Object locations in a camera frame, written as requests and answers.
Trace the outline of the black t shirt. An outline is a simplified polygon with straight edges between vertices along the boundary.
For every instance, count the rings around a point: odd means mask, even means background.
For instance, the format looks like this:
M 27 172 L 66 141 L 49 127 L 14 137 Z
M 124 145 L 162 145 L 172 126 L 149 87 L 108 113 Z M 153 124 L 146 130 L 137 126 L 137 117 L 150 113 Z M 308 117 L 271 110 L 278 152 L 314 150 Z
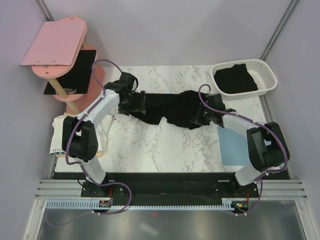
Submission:
M 161 119 L 166 118 L 169 124 L 193 130 L 201 127 L 192 123 L 200 104 L 199 93 L 194 90 L 179 94 L 147 93 L 145 113 L 130 112 L 129 114 L 150 125 L 159 125 Z
M 213 77 L 218 88 L 226 94 L 240 94 L 258 90 L 257 84 L 244 63 L 219 69 Z

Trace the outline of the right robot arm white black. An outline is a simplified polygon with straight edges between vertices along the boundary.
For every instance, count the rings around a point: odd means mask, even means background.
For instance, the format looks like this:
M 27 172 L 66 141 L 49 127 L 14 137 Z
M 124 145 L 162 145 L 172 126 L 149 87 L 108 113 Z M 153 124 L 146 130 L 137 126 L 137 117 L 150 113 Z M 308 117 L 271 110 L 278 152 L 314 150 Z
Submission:
M 269 173 L 278 173 L 287 168 L 290 152 L 280 126 L 276 122 L 259 123 L 245 117 L 232 108 L 225 108 L 220 94 L 198 93 L 199 109 L 192 119 L 197 125 L 214 123 L 243 136 L 247 141 L 249 162 L 238 170 L 229 191 L 235 197 L 247 191 L 247 185 L 257 182 Z

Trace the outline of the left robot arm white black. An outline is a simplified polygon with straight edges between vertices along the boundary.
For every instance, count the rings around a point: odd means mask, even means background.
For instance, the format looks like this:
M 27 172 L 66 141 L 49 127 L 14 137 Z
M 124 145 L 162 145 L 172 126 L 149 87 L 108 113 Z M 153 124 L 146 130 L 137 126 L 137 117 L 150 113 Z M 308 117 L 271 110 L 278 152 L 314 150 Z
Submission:
M 119 80 L 107 83 L 101 94 L 84 111 L 63 120 L 61 148 L 68 165 L 80 165 L 86 178 L 93 183 L 92 191 L 106 196 L 110 185 L 104 181 L 106 172 L 98 157 L 96 129 L 106 115 L 117 109 L 120 114 L 146 111 L 146 92 L 137 92 L 138 79 L 122 72 Z

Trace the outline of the light blue folding board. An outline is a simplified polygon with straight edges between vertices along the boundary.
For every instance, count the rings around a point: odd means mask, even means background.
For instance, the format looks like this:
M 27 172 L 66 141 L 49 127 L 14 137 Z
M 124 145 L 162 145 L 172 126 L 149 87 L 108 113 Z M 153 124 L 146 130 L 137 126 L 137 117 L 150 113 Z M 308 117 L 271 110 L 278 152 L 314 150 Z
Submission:
M 221 161 L 224 166 L 244 166 L 250 162 L 247 138 L 228 128 L 217 128 Z

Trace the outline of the black t shirt in basket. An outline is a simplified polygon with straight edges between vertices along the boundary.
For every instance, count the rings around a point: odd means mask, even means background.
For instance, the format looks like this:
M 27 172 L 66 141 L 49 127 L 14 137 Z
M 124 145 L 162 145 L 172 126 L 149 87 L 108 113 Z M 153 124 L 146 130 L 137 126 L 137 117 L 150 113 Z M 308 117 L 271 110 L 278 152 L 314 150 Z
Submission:
M 226 94 L 240 94 L 258 90 L 257 84 L 244 63 L 219 69 L 213 77 L 218 88 Z

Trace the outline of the black clipboard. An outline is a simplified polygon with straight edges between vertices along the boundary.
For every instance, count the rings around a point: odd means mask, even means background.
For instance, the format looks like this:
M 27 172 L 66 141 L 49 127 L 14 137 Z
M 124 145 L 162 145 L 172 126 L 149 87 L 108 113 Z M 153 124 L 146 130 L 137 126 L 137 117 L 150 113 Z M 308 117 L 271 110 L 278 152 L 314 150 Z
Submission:
M 92 64 L 96 59 L 95 49 L 80 50 L 74 66 L 65 75 L 57 78 L 68 95 L 86 94 L 92 76 Z

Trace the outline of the white plastic basket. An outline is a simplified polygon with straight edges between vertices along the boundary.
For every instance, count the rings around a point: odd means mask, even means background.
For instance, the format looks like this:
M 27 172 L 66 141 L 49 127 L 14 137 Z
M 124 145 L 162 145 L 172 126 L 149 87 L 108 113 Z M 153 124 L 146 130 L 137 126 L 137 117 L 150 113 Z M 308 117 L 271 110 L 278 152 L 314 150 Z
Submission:
M 241 93 L 226 93 L 221 90 L 215 80 L 215 73 L 218 70 L 224 70 L 231 68 L 235 65 L 245 64 L 247 72 L 253 78 L 255 84 L 257 85 L 257 90 L 255 91 L 246 91 Z M 222 95 L 222 99 L 224 101 L 235 101 L 245 98 L 253 98 L 258 97 L 266 94 L 268 91 L 273 90 L 276 88 L 278 84 L 278 80 L 270 68 L 270 66 L 264 62 L 263 60 L 257 58 L 251 59 L 243 59 L 243 60 L 236 60 L 236 61 L 229 61 L 218 63 L 212 66 L 210 70 L 210 77 L 212 79 L 213 85 L 215 89 Z

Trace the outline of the pink tiered shelf stand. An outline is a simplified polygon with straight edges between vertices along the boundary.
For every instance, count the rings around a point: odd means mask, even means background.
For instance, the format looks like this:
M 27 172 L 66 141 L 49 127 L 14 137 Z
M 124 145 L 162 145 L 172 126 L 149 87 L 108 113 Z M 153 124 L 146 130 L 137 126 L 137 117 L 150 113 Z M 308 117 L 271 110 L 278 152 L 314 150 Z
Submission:
M 66 111 L 73 115 L 85 110 L 100 95 L 105 80 L 105 70 L 99 65 L 92 65 L 85 94 L 67 94 L 57 81 L 73 68 L 80 50 L 96 50 L 97 60 L 97 49 L 85 43 L 87 29 L 86 21 L 79 17 L 44 22 L 20 63 L 31 66 L 38 77 L 46 79 L 48 83 L 44 93 L 66 103 Z

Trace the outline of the white folded t shirt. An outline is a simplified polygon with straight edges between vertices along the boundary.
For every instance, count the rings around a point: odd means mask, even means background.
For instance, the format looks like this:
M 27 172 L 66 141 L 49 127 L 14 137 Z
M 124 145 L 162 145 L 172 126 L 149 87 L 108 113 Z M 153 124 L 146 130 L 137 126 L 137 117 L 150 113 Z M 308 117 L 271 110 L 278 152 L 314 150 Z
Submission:
M 74 114 L 65 112 L 64 115 L 60 115 L 54 118 L 52 127 L 53 127 L 53 136 L 51 139 L 49 153 L 54 155 L 55 153 L 65 153 L 62 150 L 62 135 L 63 135 L 63 121 L 67 116 L 73 117 Z M 97 141 L 98 141 L 98 149 L 99 151 L 104 151 L 106 153 L 108 151 L 109 144 L 109 131 L 113 124 L 114 117 L 112 115 L 107 115 L 102 122 L 98 125 L 96 129 Z

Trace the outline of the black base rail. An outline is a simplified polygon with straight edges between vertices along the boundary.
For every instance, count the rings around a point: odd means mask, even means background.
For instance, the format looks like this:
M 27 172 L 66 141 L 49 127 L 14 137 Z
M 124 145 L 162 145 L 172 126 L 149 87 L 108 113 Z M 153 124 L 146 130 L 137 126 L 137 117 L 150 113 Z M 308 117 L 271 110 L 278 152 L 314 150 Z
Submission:
M 109 172 L 101 186 L 86 180 L 80 172 L 55 172 L 53 180 L 76 180 L 82 187 L 82 197 L 128 197 L 137 195 L 190 195 L 221 198 L 257 197 L 257 185 L 241 186 L 235 174 L 218 173 L 152 173 L 152 172 Z

